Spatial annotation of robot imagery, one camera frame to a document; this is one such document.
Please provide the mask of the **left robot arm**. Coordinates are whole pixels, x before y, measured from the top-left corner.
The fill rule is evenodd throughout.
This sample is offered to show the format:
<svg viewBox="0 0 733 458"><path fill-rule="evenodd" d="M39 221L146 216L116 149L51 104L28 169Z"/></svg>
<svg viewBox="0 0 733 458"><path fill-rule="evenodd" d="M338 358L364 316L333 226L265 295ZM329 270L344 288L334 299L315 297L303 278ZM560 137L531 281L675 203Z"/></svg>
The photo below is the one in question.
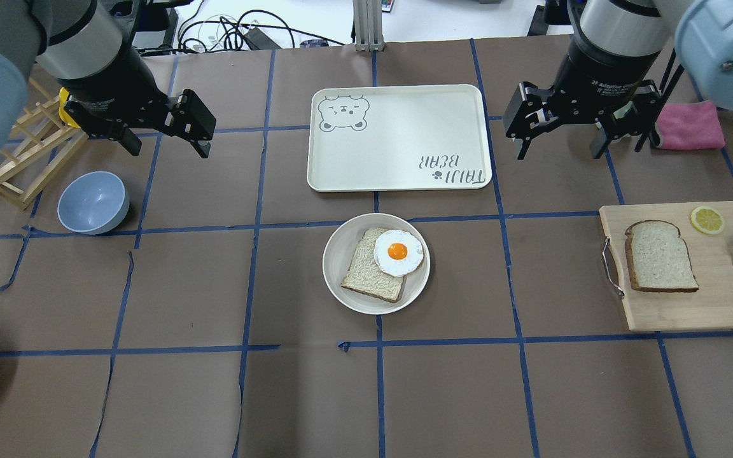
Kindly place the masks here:
<svg viewBox="0 0 733 458"><path fill-rule="evenodd" d="M216 117L193 90L163 93L98 1L0 1L0 148L26 105L34 65L69 92L63 111L90 137L135 156L134 128L150 128L209 156Z"/></svg>

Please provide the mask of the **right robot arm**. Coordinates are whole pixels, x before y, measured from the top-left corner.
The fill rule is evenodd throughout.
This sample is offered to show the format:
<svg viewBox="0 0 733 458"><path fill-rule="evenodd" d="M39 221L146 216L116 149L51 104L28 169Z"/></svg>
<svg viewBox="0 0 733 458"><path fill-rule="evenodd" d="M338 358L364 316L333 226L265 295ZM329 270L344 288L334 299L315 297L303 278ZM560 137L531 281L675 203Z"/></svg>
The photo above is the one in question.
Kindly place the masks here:
<svg viewBox="0 0 733 458"><path fill-rule="evenodd" d="M518 159L562 125L599 124L594 158L627 135L646 141L683 73L733 110L733 1L548 1L544 13L573 35L552 86L523 81L507 105Z"/></svg>

